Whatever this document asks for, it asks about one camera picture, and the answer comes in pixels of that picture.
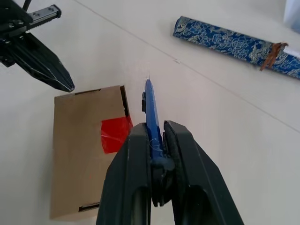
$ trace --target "floral pattern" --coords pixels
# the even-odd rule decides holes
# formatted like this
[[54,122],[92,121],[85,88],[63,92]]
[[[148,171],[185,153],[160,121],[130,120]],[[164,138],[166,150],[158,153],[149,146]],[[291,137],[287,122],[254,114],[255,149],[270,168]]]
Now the floral pattern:
[[[259,66],[272,48],[271,42],[183,16],[176,22],[173,36]],[[283,49],[271,69],[300,79],[300,58],[285,53]]]

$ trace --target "white surface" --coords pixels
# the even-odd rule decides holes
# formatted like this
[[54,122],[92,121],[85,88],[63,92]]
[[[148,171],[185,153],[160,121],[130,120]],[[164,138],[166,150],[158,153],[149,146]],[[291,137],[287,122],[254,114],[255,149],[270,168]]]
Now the white surface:
[[[184,15],[299,46],[283,26],[284,1],[33,0],[29,11],[53,3],[62,18],[32,33],[60,57],[76,92],[124,84],[137,124],[151,77],[161,124],[173,120],[193,133],[245,224],[300,223],[300,81],[171,36]],[[48,219],[53,98],[64,93],[18,66],[0,71],[0,224],[76,224]],[[151,224],[172,225],[171,205],[152,208]]]

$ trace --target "white container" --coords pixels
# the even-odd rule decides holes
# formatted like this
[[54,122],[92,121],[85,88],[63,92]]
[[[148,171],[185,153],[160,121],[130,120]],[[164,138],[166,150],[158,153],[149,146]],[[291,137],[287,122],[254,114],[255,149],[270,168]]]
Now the white container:
[[300,0],[286,0],[284,22],[300,33]]

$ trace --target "brown cardboard box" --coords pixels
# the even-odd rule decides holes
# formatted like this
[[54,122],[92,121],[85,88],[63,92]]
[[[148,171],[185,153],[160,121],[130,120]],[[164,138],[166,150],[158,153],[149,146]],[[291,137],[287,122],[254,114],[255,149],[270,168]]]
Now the brown cardboard box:
[[124,87],[56,97],[50,218],[75,221],[96,216],[106,170],[101,121],[128,114]]

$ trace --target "red tape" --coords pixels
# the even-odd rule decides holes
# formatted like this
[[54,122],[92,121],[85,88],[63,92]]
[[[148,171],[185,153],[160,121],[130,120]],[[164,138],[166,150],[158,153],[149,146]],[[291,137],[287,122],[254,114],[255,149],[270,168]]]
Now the red tape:
[[130,116],[103,120],[101,142],[105,154],[118,152],[133,127]]

